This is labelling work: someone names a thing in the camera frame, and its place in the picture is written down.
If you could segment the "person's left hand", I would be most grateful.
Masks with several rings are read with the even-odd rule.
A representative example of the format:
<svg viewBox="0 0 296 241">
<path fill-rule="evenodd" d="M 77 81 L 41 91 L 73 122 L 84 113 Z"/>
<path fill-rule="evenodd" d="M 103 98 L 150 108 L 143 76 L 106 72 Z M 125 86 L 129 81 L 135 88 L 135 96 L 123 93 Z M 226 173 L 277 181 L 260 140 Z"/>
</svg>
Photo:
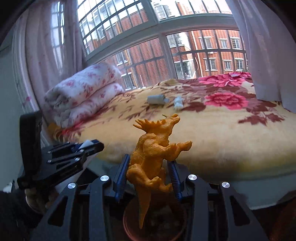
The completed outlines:
<svg viewBox="0 0 296 241">
<path fill-rule="evenodd" d="M 59 193 L 54 189 L 47 197 L 45 196 L 46 194 L 40 193 L 36 188 L 25 189 L 26 202 L 37 213 L 45 214 L 55 202 Z"/>
</svg>

